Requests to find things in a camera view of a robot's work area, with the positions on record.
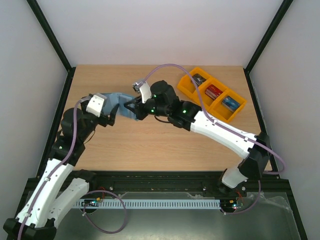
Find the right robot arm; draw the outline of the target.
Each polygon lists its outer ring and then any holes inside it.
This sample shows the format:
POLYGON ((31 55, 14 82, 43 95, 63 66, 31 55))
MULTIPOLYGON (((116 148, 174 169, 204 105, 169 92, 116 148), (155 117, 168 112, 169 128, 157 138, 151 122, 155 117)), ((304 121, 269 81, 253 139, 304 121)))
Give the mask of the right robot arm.
POLYGON ((218 183, 218 191, 229 196, 236 187, 246 180, 259 181, 270 158, 267 151, 269 138, 237 129, 203 111, 200 106, 180 100, 174 88, 161 80, 148 85, 135 83, 133 88, 140 96, 124 103, 138 120, 148 115, 166 117, 173 126, 206 136, 229 148, 242 161, 226 169, 218 183))

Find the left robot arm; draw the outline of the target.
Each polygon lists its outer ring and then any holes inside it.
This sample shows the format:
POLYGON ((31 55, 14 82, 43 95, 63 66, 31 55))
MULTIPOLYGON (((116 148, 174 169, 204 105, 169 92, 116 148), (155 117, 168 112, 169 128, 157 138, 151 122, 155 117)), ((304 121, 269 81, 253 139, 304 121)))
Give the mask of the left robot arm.
POLYGON ((3 229, 12 240, 53 240, 67 213, 83 196, 98 192, 96 174, 80 170, 60 193, 66 178, 85 151, 85 141, 96 130, 113 126, 119 105, 106 110, 99 103, 77 102, 63 114, 61 135, 57 135, 48 155, 46 167, 31 197, 14 218, 8 218, 3 229))

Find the blue leather card holder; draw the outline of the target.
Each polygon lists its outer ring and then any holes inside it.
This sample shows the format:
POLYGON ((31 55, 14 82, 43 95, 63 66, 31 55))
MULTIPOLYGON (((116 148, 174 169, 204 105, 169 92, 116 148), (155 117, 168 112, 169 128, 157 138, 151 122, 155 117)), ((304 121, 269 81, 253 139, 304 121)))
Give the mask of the blue leather card holder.
POLYGON ((102 95, 106 97, 106 102, 102 108, 104 114, 109 115, 112 109, 119 104, 117 115, 136 121, 138 120, 136 115, 124 106, 126 102, 133 100, 135 98, 134 96, 121 92, 103 93, 102 95))

